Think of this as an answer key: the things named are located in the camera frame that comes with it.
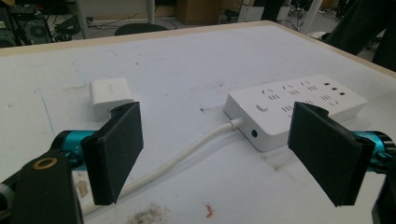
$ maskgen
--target white cable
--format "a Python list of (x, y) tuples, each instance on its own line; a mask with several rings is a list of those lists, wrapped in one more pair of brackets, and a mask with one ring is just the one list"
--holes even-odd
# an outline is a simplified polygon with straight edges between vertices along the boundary
[[(205, 134), (202, 136), (200, 139), (198, 139), (196, 142), (194, 142), (192, 145), (184, 149), (182, 152), (180, 152), (176, 157), (174, 157), (172, 160), (166, 162), (162, 166), (158, 167), (155, 169), (153, 172), (151, 172), (148, 175), (144, 175), (143, 177), (137, 179), (136, 181), (132, 181), (131, 183), (126, 184), (120, 193), (120, 197), (123, 197), (131, 192), (133, 192), (136, 189), (139, 189), (147, 183), (151, 182), (152, 180), (158, 178), (159, 176), (163, 175), (164, 173), (168, 172), (172, 168), (174, 168), (177, 164), (180, 162), (184, 161), (187, 157), (189, 157), (194, 151), (196, 151), (198, 148), (203, 146), (205, 143), (209, 142), (210, 140), (214, 139), (215, 137), (227, 133), (233, 129), (236, 129), (240, 127), (244, 121), (242, 119), (233, 119), (229, 123), (223, 124), (219, 126), (218, 128), (214, 129), (210, 133)], [(82, 205), (82, 213), (83, 215), (87, 215), (94, 210), (98, 209), (101, 207), (100, 205), (95, 205), (93, 202), (90, 202), (88, 204), (83, 204)]]

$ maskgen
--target white power adapter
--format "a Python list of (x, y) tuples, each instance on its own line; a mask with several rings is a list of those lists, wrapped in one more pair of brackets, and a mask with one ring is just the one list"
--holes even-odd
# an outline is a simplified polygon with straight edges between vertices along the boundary
[(230, 119), (259, 151), (287, 144), (294, 102), (320, 106), (337, 122), (351, 119), (367, 101), (329, 77), (297, 78), (231, 91), (224, 106)]
[(95, 80), (90, 83), (92, 112), (98, 121), (110, 119), (110, 110), (132, 103), (125, 78)]

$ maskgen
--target person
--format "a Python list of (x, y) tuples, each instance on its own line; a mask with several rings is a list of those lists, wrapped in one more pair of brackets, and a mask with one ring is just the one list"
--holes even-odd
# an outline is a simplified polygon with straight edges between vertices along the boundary
[(357, 55), (383, 30), (372, 62), (396, 72), (396, 0), (357, 0), (324, 42)]

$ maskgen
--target white power strip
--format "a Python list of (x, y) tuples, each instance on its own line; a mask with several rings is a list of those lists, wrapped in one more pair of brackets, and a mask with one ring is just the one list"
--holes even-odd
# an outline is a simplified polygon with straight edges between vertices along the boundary
[(294, 102), (320, 106), (337, 122), (351, 119), (367, 101), (329, 77), (319, 75), (231, 91), (224, 106), (230, 119), (259, 151), (287, 144)]

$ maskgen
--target white table surface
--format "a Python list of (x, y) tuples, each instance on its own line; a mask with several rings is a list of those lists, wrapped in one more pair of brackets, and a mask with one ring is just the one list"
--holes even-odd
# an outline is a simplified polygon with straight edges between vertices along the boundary
[[(390, 71), (269, 22), (158, 36), (0, 50), (0, 179), (48, 150), (57, 133), (104, 124), (93, 119), (88, 89), (100, 78), (125, 77), (141, 104), (145, 148), (130, 180), (227, 122), (222, 108), (229, 91), (295, 77), (325, 74), (349, 87), (368, 104), (343, 124), (396, 139), (396, 79), (384, 74)], [(356, 205), (336, 208), (286, 146), (263, 154), (235, 131), (84, 219), (135, 223), (146, 211), (156, 219), (143, 223), (372, 223), (383, 179), (367, 173)]]

